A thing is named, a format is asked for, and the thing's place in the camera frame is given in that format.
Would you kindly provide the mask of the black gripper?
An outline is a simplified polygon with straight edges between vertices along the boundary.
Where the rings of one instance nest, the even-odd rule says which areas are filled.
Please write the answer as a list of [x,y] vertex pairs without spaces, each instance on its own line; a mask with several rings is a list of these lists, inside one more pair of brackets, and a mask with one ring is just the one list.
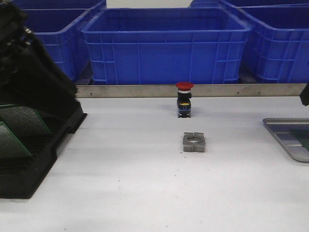
[[17,6],[0,6],[0,102],[48,114],[72,114],[79,107],[76,85],[53,62]]

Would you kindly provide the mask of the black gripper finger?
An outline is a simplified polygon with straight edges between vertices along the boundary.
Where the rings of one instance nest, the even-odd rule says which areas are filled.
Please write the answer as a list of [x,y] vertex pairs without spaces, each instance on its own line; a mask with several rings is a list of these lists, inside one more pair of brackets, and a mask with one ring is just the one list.
[[309,105],[309,83],[306,84],[304,89],[300,93],[300,100],[304,106]]

